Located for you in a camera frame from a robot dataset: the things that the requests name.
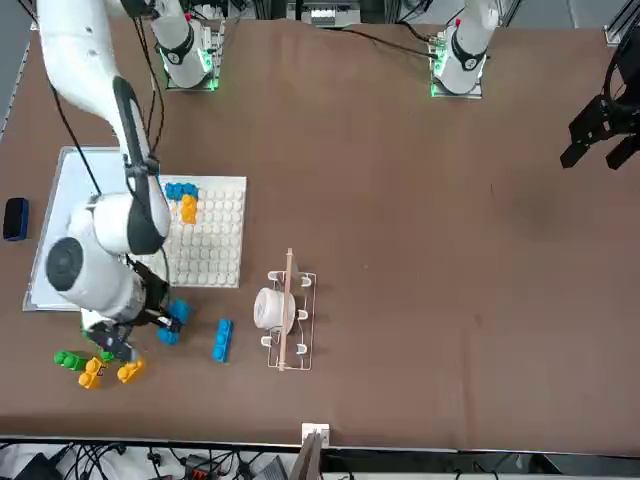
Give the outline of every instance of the white cup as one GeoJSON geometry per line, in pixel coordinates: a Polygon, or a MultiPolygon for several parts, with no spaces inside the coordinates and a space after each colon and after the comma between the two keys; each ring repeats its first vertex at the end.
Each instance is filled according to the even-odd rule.
{"type": "MultiPolygon", "coordinates": [[[[253,304],[253,321],[258,328],[279,331],[282,329],[282,313],[284,308],[284,293],[272,288],[263,288],[258,292],[253,304]]],[[[289,294],[289,329],[293,328],[293,320],[296,314],[296,303],[292,294],[289,294]]]]}

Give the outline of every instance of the green building block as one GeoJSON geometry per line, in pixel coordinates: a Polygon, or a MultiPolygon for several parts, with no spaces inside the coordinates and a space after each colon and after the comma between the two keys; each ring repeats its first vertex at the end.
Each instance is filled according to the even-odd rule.
{"type": "Polygon", "coordinates": [[[88,358],[75,353],[67,352],[66,350],[60,350],[53,356],[53,362],[57,365],[61,365],[64,368],[79,372],[84,370],[85,365],[89,361],[88,358]]]}
{"type": "Polygon", "coordinates": [[[113,359],[116,358],[115,355],[111,352],[105,352],[104,350],[100,350],[100,359],[104,362],[104,363],[111,363],[113,362],[113,359]]]}

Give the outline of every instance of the yellow block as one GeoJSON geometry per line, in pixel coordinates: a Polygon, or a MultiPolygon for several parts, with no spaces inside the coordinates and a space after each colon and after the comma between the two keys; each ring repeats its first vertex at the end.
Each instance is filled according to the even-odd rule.
{"type": "Polygon", "coordinates": [[[182,216],[183,223],[196,223],[196,205],[196,197],[192,195],[182,196],[182,210],[180,211],[180,215],[182,216]]]}
{"type": "Polygon", "coordinates": [[[129,383],[144,370],[144,360],[139,358],[135,363],[127,363],[118,369],[118,378],[122,383],[129,383]]]}
{"type": "Polygon", "coordinates": [[[102,363],[99,358],[93,357],[85,365],[84,373],[78,378],[78,383],[88,390],[98,388],[100,386],[100,377],[105,368],[105,363],[102,363]]]}

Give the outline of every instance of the white pegboard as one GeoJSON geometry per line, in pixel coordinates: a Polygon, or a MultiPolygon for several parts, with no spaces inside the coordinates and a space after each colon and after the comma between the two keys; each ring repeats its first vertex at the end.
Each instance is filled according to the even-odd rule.
{"type": "MultiPolygon", "coordinates": [[[[198,187],[195,225],[182,222],[182,202],[168,200],[171,232],[164,248],[171,285],[237,288],[240,283],[246,177],[161,175],[160,182],[163,191],[167,183],[192,183],[198,187]]],[[[136,258],[166,280],[161,252],[136,258]]]]}

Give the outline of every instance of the plastic toy piece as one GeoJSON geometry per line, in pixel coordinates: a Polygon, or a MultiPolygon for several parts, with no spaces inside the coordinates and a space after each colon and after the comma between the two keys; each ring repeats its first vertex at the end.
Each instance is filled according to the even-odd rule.
{"type": "Polygon", "coordinates": [[[213,347],[213,359],[219,363],[227,363],[229,359],[229,349],[231,347],[231,334],[233,333],[233,322],[222,318],[218,324],[218,334],[216,344],[213,347]]]}
{"type": "Polygon", "coordinates": [[[166,328],[158,330],[158,338],[166,345],[175,345],[180,340],[180,332],[170,332],[166,328]]]}
{"type": "Polygon", "coordinates": [[[186,325],[187,320],[189,320],[189,316],[192,313],[192,310],[186,302],[178,298],[171,302],[171,305],[169,305],[167,312],[169,313],[171,318],[178,320],[183,325],[186,325]]]}
{"type": "Polygon", "coordinates": [[[182,200],[182,195],[184,194],[181,183],[167,183],[164,191],[168,200],[175,200],[176,202],[182,200]]]}
{"type": "Polygon", "coordinates": [[[180,211],[183,223],[190,223],[192,225],[196,223],[196,202],[196,197],[186,194],[183,195],[182,210],[180,211]]]}
{"type": "Polygon", "coordinates": [[[105,368],[105,363],[102,363],[99,358],[93,357],[87,362],[84,373],[78,378],[78,383],[87,390],[98,388],[100,386],[100,377],[105,368]]]}
{"type": "Polygon", "coordinates": [[[116,356],[111,352],[105,352],[104,350],[100,352],[100,360],[102,360],[102,362],[105,364],[113,362],[115,358],[116,356]]]}
{"type": "Polygon", "coordinates": [[[67,352],[66,350],[60,350],[53,356],[54,363],[64,368],[68,368],[69,370],[73,370],[74,372],[84,370],[88,360],[88,358],[83,357],[82,355],[67,352]]]}
{"type": "Polygon", "coordinates": [[[184,195],[191,195],[193,198],[198,200],[198,187],[193,183],[183,183],[182,192],[184,195]]]}
{"type": "Polygon", "coordinates": [[[129,383],[142,373],[145,368],[144,360],[138,358],[136,362],[127,363],[118,369],[118,379],[122,383],[129,383]]]}

